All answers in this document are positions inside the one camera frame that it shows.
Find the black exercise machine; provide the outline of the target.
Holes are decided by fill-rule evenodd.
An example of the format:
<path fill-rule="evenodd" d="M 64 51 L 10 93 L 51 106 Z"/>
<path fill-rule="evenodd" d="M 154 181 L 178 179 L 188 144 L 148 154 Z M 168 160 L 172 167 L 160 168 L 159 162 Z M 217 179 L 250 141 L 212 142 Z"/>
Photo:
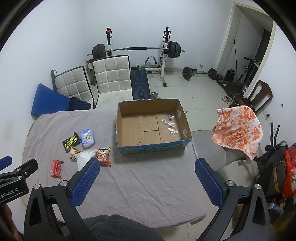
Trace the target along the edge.
<path fill-rule="evenodd" d="M 287 175 L 285 152 L 288 145 L 284 140 L 276 142 L 279 130 L 278 126 L 275 132 L 270 132 L 270 144 L 265 147 L 265 153 L 254 159 L 259 170 L 254 180 L 261 185 L 267 203 L 281 201 Z"/>

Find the blue cartoon dog packet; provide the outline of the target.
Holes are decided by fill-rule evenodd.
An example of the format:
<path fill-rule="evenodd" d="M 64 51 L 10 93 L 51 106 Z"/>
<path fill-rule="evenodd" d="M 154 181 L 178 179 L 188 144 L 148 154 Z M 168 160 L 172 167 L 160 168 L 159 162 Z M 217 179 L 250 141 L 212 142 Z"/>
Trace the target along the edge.
<path fill-rule="evenodd" d="M 92 130 L 90 128 L 80 131 L 81 144 L 83 149 L 88 149 L 95 144 Z"/>

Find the white frosted zip bag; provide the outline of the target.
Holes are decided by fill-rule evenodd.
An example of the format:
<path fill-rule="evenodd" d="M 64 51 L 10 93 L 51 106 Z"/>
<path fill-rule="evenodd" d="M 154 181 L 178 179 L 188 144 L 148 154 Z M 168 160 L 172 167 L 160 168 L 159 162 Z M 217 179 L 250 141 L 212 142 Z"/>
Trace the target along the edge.
<path fill-rule="evenodd" d="M 77 170 L 80 171 L 83 169 L 85 164 L 91 159 L 96 157 L 96 150 L 87 150 L 84 152 L 79 152 L 75 155 L 77 161 Z"/>

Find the white barbell rack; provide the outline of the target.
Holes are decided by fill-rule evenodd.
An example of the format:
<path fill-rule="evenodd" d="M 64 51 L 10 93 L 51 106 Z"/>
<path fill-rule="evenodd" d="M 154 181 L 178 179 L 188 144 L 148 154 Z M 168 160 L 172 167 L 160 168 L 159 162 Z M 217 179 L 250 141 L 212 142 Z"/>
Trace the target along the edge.
<path fill-rule="evenodd" d="M 107 49 L 112 49 L 111 38 L 113 36 L 113 33 L 112 33 L 111 28 L 107 28 L 106 35 L 107 35 Z M 169 39 L 170 39 L 170 35 L 171 35 L 171 32 L 169 30 L 169 27 L 166 26 L 166 29 L 164 30 L 164 35 L 163 35 L 162 47 L 165 47 L 165 48 L 167 47 L 167 44 L 168 44 Z M 165 54 L 163 52 L 163 50 L 161 50 L 161 51 L 162 52 L 161 52 L 160 57 L 159 57 L 159 64 L 156 64 L 156 68 L 157 68 L 156 72 L 160 76 L 163 87 L 166 87 L 167 83 L 166 83 L 165 78 L 164 78 L 164 72 L 165 72 L 165 64 L 166 64 L 166 60 L 167 60 L 168 56 L 167 56 L 167 54 Z M 106 56 L 110 57 L 110 56 L 112 56 L 112 53 L 108 53 Z"/>

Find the dark navy cloth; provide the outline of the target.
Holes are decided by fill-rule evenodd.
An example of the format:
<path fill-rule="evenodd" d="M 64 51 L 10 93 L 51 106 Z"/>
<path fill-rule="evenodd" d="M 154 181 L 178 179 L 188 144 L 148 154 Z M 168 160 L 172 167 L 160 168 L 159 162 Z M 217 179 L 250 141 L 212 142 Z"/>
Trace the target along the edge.
<path fill-rule="evenodd" d="M 75 110 L 89 110 L 92 106 L 90 103 L 86 101 L 82 101 L 78 99 L 77 97 L 71 97 L 69 100 L 69 110 L 75 111 Z"/>

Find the grey round chair seat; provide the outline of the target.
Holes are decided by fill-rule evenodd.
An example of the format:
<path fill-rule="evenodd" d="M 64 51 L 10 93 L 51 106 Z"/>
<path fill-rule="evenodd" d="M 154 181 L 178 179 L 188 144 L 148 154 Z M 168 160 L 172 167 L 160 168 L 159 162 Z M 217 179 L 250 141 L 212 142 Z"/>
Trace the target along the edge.
<path fill-rule="evenodd" d="M 204 158 L 214 171 L 223 176 L 235 174 L 255 164 L 242 151 L 222 147 L 213 142 L 213 130 L 198 130 L 191 134 L 196 158 Z"/>

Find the black yellow snack packet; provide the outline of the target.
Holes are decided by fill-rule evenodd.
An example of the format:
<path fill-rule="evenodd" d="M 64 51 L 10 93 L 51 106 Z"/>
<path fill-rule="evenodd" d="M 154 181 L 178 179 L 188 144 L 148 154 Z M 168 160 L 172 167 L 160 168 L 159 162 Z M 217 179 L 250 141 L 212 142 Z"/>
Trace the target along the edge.
<path fill-rule="evenodd" d="M 74 134 L 71 137 L 65 139 L 62 144 L 66 153 L 69 153 L 71 147 L 76 147 L 77 145 L 81 144 L 81 138 L 76 132 L 74 132 Z"/>

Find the blue cushion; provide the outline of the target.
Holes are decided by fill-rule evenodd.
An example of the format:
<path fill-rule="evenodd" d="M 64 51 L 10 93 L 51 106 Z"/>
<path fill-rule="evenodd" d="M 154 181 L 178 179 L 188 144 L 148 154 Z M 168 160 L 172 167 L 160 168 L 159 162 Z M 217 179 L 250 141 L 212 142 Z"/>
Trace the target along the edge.
<path fill-rule="evenodd" d="M 31 115 L 40 117 L 46 113 L 56 113 L 69 110 L 70 99 L 50 88 L 39 84 L 35 93 Z"/>

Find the red floral snack packet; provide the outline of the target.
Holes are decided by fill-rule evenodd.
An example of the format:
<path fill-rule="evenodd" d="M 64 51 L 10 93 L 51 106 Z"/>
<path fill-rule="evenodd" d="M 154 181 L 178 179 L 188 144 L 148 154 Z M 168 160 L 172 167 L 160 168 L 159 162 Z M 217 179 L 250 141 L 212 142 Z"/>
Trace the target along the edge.
<path fill-rule="evenodd" d="M 51 177 L 61 179 L 62 164 L 63 164 L 63 161 L 61 160 L 53 160 L 51 162 L 51 171 L 50 171 Z"/>

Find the open cardboard box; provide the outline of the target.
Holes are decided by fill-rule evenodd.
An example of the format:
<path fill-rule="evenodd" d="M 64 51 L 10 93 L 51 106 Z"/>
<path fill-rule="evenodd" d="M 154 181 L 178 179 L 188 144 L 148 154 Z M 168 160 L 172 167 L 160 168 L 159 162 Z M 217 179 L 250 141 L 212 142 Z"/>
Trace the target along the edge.
<path fill-rule="evenodd" d="M 178 99 L 122 101 L 117 106 L 115 130 L 121 154 L 182 149 L 192 140 Z"/>

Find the white quilted chair left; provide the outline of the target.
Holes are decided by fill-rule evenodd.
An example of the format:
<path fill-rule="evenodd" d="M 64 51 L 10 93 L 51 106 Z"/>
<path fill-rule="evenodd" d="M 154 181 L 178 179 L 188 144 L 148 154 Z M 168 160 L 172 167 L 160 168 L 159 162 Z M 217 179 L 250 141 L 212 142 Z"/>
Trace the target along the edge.
<path fill-rule="evenodd" d="M 57 74 L 51 71 L 53 90 L 68 98 L 76 97 L 91 104 L 95 108 L 95 100 L 83 66 L 78 66 Z"/>

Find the barbell on floor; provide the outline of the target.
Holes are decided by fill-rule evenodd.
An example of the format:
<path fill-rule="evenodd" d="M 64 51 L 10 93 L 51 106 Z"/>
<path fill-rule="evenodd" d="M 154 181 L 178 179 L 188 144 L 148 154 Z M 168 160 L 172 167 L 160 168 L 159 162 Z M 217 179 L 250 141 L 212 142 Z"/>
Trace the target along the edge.
<path fill-rule="evenodd" d="M 216 80 L 218 73 L 214 68 L 211 68 L 208 72 L 201 72 L 197 69 L 184 67 L 181 75 L 187 81 L 191 80 L 192 77 L 197 77 L 198 75 L 207 75 L 211 80 Z"/>

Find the white quilted chair right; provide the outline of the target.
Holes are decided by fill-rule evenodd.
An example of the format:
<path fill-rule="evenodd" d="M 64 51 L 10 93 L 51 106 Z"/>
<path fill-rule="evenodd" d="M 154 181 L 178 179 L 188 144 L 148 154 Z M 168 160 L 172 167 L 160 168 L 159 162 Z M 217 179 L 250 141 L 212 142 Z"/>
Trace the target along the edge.
<path fill-rule="evenodd" d="M 128 55 L 95 60 L 93 67 L 99 93 L 97 108 L 113 107 L 119 102 L 133 100 Z"/>

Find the black blue weight bench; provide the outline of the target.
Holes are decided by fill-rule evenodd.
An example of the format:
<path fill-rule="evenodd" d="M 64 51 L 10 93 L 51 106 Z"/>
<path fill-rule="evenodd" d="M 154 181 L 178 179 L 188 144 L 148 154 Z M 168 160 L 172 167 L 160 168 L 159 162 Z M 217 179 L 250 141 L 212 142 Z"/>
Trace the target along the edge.
<path fill-rule="evenodd" d="M 132 67 L 130 71 L 133 100 L 151 99 L 147 72 L 144 68 Z"/>

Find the orange panda snack packet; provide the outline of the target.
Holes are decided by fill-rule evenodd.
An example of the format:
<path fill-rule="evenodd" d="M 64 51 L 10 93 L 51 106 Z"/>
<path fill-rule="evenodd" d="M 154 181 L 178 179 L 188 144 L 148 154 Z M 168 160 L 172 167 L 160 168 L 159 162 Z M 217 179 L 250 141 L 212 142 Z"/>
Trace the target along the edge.
<path fill-rule="evenodd" d="M 101 166 L 111 166 L 111 161 L 109 160 L 110 151 L 111 147 L 96 148 L 96 159 Z"/>

